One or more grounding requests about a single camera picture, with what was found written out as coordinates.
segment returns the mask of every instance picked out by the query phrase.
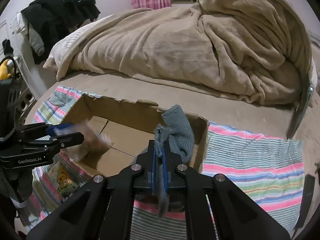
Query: wall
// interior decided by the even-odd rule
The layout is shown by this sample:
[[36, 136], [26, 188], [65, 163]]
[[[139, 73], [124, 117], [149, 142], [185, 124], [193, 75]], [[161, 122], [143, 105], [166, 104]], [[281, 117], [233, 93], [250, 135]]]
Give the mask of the wall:
[[307, 0], [288, 0], [293, 6], [307, 30], [320, 35], [320, 22]]
[[[24, 41], [22, 35], [14, 35], [12, 28], [16, 13], [27, 7], [32, 1], [33, 0], [10, 0], [0, 16], [0, 23], [4, 20], [6, 21], [8, 38], [11, 41], [12, 47], [15, 49], [15, 55], [22, 52], [23, 61], [20, 67], [27, 68], [25, 69], [25, 73], [27, 73], [26, 75], [28, 76], [26, 78], [28, 79], [28, 83], [32, 83], [33, 88], [31, 90], [34, 96], [36, 99], [39, 99], [39, 97], [56, 82], [55, 74], [52, 71], [43, 69], [42, 65], [34, 64], [28, 42]], [[132, 8], [130, 0], [96, 0], [96, 3], [101, 12], [99, 18]]]

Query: yellow object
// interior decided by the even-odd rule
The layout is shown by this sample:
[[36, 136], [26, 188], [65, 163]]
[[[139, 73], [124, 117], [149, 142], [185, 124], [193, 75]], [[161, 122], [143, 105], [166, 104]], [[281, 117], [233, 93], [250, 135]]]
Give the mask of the yellow object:
[[8, 74], [8, 69], [7, 69], [8, 61], [9, 59], [6, 59], [0, 66], [0, 80], [4, 80], [10, 77], [10, 74]]

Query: black jacket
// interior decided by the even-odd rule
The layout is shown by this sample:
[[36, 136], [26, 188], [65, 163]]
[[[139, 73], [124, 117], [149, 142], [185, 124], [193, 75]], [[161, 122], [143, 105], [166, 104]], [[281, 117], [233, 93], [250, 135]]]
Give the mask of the black jacket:
[[69, 35], [69, 28], [98, 18], [100, 11], [95, 3], [95, 0], [35, 0], [21, 11], [44, 43], [40, 57], [32, 50], [35, 64], [48, 58], [54, 44]]

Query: clothes pile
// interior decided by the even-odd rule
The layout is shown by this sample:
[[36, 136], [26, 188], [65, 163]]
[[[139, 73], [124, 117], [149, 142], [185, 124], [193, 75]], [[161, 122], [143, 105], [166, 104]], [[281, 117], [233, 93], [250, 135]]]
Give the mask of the clothes pile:
[[29, 36], [35, 64], [48, 58], [50, 50], [84, 21], [94, 21], [100, 11], [95, 0], [35, 0], [17, 14], [17, 33]]

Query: cartoon duck print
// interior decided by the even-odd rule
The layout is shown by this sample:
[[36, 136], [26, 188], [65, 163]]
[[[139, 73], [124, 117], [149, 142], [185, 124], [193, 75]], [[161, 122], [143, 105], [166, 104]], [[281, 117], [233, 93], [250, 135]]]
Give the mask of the cartoon duck print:
[[57, 182], [60, 185], [60, 188], [63, 189], [68, 186], [67, 175], [64, 172], [60, 172], [57, 175]]

